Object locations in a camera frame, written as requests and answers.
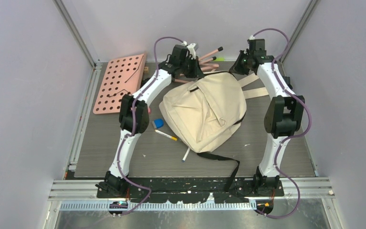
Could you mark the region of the beige canvas backpack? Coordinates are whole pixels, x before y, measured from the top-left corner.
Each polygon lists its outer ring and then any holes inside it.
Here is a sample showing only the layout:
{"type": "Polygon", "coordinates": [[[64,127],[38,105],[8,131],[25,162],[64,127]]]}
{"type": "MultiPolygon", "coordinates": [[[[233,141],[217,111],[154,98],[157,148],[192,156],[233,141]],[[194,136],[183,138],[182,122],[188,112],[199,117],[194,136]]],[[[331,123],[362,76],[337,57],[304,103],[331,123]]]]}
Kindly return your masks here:
{"type": "Polygon", "coordinates": [[[230,161],[213,154],[241,126],[247,105],[242,85],[227,71],[171,89],[159,104],[170,129],[199,157],[230,161]]]}

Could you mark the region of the green block at wall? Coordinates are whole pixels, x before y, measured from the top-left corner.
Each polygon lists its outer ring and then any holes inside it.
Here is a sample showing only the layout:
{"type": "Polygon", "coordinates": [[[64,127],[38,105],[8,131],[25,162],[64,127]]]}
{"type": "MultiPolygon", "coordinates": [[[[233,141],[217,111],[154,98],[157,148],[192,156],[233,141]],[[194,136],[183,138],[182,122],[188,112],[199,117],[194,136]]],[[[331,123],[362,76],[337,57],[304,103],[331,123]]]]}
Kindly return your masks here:
{"type": "Polygon", "coordinates": [[[223,62],[223,61],[225,61],[225,59],[224,59],[223,57],[217,57],[217,58],[215,59],[215,61],[216,61],[216,62],[223,62]]]}

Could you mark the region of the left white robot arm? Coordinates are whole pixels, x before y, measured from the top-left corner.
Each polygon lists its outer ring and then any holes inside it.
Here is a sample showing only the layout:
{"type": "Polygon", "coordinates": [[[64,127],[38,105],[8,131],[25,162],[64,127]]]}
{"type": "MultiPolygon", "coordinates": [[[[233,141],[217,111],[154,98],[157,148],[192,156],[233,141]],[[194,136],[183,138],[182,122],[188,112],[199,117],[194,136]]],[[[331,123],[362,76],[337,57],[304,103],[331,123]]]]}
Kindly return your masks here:
{"type": "Polygon", "coordinates": [[[204,76],[196,55],[197,49],[196,43],[175,45],[172,53],[158,64],[144,86],[132,95],[123,96],[119,115],[120,141],[104,180],[96,184],[98,198],[120,198],[126,195],[127,189],[132,185],[132,181],[128,179],[131,158],[139,138],[150,123],[148,108],[175,77],[181,74],[189,78],[204,76]]]}

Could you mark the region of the white marker blue cap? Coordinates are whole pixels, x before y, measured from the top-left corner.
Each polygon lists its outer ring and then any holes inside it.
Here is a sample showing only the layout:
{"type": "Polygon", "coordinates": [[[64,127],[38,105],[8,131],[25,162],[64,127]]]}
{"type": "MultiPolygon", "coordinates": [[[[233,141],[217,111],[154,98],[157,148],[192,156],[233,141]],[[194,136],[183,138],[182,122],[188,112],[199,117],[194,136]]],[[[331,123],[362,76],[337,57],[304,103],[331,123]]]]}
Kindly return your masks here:
{"type": "Polygon", "coordinates": [[[183,158],[182,158],[182,162],[183,162],[183,163],[186,161],[186,159],[187,159],[187,157],[188,157],[188,155],[189,155],[190,151],[191,151],[191,148],[190,148],[190,147],[188,147],[188,148],[187,148],[187,150],[186,150],[186,152],[185,152],[185,154],[184,154],[184,156],[183,156],[183,158]]]}

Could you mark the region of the blue pencil sharpener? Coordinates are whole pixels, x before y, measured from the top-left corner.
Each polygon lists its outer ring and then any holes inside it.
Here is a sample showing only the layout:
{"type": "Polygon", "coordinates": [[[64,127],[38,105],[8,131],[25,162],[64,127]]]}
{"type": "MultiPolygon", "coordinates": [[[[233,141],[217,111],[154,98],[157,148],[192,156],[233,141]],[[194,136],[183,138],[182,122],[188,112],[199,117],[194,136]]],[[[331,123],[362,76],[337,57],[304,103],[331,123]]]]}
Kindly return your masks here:
{"type": "Polygon", "coordinates": [[[154,119],[152,121],[152,125],[153,125],[154,129],[159,129],[164,126],[164,121],[161,118],[154,119]]]}

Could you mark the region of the pink perforated music stand desk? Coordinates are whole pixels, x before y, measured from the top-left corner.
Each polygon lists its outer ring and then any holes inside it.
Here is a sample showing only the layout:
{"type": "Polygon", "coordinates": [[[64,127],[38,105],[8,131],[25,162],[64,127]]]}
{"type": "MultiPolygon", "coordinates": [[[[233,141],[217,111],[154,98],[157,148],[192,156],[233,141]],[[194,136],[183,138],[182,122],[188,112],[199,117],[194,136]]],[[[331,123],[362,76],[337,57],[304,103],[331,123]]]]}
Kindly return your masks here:
{"type": "Polygon", "coordinates": [[[118,113],[124,95],[141,88],[147,53],[112,59],[105,69],[94,103],[96,115],[118,113]]]}

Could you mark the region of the white marker yellow cap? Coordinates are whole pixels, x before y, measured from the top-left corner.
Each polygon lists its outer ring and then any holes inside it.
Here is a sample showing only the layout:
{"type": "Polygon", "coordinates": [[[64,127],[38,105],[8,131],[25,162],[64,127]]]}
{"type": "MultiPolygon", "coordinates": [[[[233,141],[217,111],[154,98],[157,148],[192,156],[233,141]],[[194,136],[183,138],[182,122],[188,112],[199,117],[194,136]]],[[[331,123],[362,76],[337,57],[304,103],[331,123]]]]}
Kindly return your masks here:
{"type": "Polygon", "coordinates": [[[171,139],[173,141],[178,141],[178,138],[177,137],[172,136],[172,135],[169,135],[169,134],[166,134],[166,133],[164,133],[164,132],[162,132],[162,131],[160,131],[158,129],[155,129],[155,132],[158,133],[158,134],[160,134],[160,135],[162,135],[162,136],[165,136],[165,137],[167,137],[167,138],[169,138],[169,139],[171,139]]]}

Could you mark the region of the pink folding stand tripod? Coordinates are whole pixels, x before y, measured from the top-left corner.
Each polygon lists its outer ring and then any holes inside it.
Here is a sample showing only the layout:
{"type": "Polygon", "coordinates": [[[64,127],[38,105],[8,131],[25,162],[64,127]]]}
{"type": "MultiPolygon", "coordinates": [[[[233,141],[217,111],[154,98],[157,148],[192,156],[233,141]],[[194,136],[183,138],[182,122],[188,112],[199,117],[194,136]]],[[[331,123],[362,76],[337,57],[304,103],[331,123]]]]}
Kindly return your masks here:
{"type": "Polygon", "coordinates": [[[219,48],[199,58],[198,66],[200,71],[197,71],[198,73],[200,73],[199,76],[193,76],[188,73],[181,73],[174,79],[174,81],[177,83],[188,83],[189,81],[191,81],[191,79],[196,79],[202,77],[205,73],[211,73],[216,71],[219,68],[219,64],[213,63],[217,59],[215,54],[221,52],[223,49],[223,46],[220,46],[219,48]]]}

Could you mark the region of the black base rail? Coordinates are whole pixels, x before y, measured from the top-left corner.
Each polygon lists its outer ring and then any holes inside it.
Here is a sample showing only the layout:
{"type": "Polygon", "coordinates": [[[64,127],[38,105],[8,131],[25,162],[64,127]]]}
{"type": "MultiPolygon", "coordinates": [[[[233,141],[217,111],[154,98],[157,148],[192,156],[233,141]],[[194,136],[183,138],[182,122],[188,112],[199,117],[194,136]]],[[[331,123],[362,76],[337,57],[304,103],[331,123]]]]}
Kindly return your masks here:
{"type": "Polygon", "coordinates": [[[226,177],[132,177],[131,183],[101,181],[95,186],[98,198],[121,198],[133,203],[194,204],[209,198],[217,203],[244,203],[245,198],[284,196],[281,182],[275,187],[256,187],[251,177],[238,177],[231,185],[227,183],[226,177]]]}

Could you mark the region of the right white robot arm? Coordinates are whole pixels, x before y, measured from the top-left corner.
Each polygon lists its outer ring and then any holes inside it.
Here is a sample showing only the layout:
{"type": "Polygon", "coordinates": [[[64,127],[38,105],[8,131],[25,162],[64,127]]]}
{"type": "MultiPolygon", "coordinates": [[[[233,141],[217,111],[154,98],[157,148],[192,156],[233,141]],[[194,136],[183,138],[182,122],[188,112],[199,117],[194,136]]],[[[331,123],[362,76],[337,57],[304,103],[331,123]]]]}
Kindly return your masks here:
{"type": "Polygon", "coordinates": [[[305,99],[295,95],[289,77],[281,75],[276,60],[267,54],[264,39],[250,38],[247,42],[249,47],[240,51],[230,72],[255,73],[271,99],[264,117],[267,144],[251,181],[251,191],[265,196],[279,186],[282,157],[290,138],[300,129],[305,99]]]}

